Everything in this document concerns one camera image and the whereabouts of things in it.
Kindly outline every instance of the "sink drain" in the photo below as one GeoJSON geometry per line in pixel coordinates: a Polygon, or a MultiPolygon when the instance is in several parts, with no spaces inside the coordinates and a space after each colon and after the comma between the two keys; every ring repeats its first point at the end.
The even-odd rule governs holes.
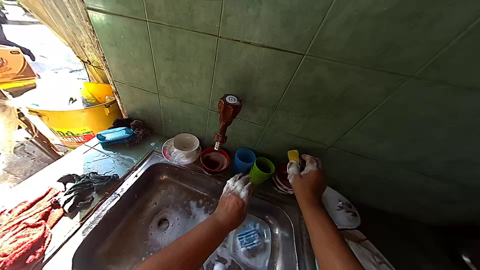
{"type": "Polygon", "coordinates": [[[161,219],[158,221],[158,227],[164,231],[166,231],[168,229],[168,225],[170,224],[170,222],[167,220],[167,219],[161,219]]]}

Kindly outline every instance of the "person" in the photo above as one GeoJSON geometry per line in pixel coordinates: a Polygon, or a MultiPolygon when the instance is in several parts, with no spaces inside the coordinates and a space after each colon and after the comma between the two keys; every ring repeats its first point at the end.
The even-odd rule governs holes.
{"type": "MultiPolygon", "coordinates": [[[[336,225],[325,210],[319,194],[327,184],[321,162],[302,155],[306,167],[301,172],[296,161],[287,166],[313,252],[322,270],[362,270],[336,225]]],[[[227,181],[218,206],[206,220],[173,241],[136,270],[198,270],[227,235],[245,220],[253,186],[249,176],[237,174],[227,181]]]]}

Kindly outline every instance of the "blue scrub brush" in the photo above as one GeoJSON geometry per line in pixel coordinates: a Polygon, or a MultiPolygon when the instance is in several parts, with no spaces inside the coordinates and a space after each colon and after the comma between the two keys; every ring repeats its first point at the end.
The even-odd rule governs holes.
{"type": "Polygon", "coordinates": [[[242,230],[241,233],[237,234],[237,240],[242,252],[250,251],[262,246],[262,239],[258,234],[258,230],[254,228],[245,228],[242,230]]]}
{"type": "Polygon", "coordinates": [[[135,135],[133,130],[128,127],[118,127],[100,131],[96,134],[96,138],[102,146],[107,146],[129,142],[135,138],[135,135]]]}

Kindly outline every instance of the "soapy hand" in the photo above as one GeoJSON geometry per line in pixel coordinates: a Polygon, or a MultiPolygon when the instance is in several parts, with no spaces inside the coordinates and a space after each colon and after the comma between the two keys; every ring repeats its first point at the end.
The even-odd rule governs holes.
{"type": "Polygon", "coordinates": [[[318,158],[310,155],[302,155],[301,157],[307,162],[302,172],[300,172],[300,165],[296,161],[290,161],[287,165],[288,180],[293,187],[295,196],[297,198],[319,198],[327,187],[322,163],[318,158]]]}
{"type": "Polygon", "coordinates": [[[229,231],[233,231],[245,220],[247,207],[252,196],[253,185],[248,175],[241,173],[227,181],[213,216],[229,231]]]}

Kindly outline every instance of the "water faucet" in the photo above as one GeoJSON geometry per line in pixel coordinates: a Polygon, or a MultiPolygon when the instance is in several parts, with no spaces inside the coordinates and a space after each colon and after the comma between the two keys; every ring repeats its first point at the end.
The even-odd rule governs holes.
{"type": "Polygon", "coordinates": [[[227,142],[227,128],[232,124],[233,119],[237,117],[241,110],[241,98],[232,95],[224,94],[218,101],[218,114],[220,115],[220,129],[215,134],[215,150],[220,150],[222,144],[227,142]]]}

